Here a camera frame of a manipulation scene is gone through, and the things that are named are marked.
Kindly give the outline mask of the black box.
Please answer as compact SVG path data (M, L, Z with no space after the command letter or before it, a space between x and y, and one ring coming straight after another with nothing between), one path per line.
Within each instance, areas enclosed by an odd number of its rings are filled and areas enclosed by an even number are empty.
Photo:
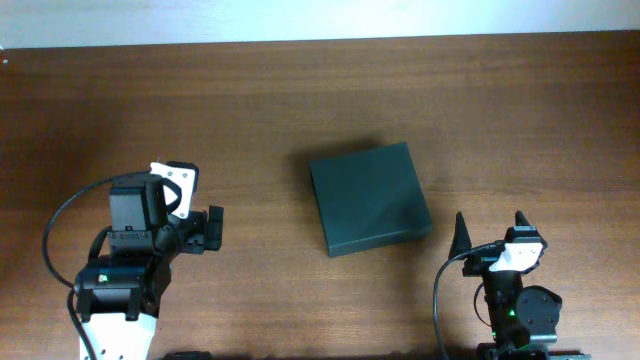
M310 174L331 258L420 240L433 230L405 142L315 160Z

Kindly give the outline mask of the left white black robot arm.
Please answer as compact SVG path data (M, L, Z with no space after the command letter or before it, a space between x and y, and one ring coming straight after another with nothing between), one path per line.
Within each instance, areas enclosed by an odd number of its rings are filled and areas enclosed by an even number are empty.
M181 210L192 190L159 174L111 180L111 223L74 281L82 359L144 359L156 333L172 261L222 245L224 210Z

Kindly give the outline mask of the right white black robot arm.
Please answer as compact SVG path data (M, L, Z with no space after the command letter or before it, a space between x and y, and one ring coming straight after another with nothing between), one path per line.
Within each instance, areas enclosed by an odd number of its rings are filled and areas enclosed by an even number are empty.
M525 287L548 244L520 211L502 240L474 247L461 213L456 214L449 258L464 263L465 277L482 279L493 341L477 347L480 359L548 359L557 342L562 298L549 289Z

